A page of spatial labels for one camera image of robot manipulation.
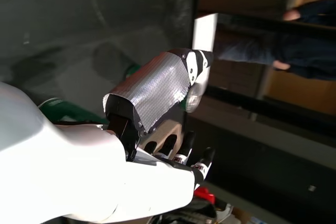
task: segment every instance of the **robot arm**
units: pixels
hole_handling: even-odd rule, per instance
[[[134,75],[143,82],[128,88],[122,83],[105,97],[108,128],[116,135],[96,125],[53,125],[23,92],[0,83],[0,223],[39,224],[59,216],[110,223],[158,215],[187,205],[210,168],[213,150],[206,151],[204,159],[191,168],[138,148],[139,134],[160,123],[167,110],[188,94],[193,77],[195,80],[203,68],[199,62],[210,62],[204,53],[183,50],[187,53],[181,56],[169,52],[180,60],[175,65],[168,64],[163,56],[154,59],[170,73],[178,65],[184,67],[181,71],[187,79],[179,79],[183,92],[172,91],[169,83],[163,82],[168,76],[155,71],[151,61],[154,67],[145,66],[146,73]],[[163,92],[162,85],[169,88]],[[121,95],[134,90],[143,96],[134,100]],[[157,113],[146,117],[141,109],[143,101],[151,97],[148,92],[154,99],[152,107],[145,108]],[[157,97],[166,95],[173,97],[175,103],[156,103]],[[181,153],[188,156],[190,151]]]

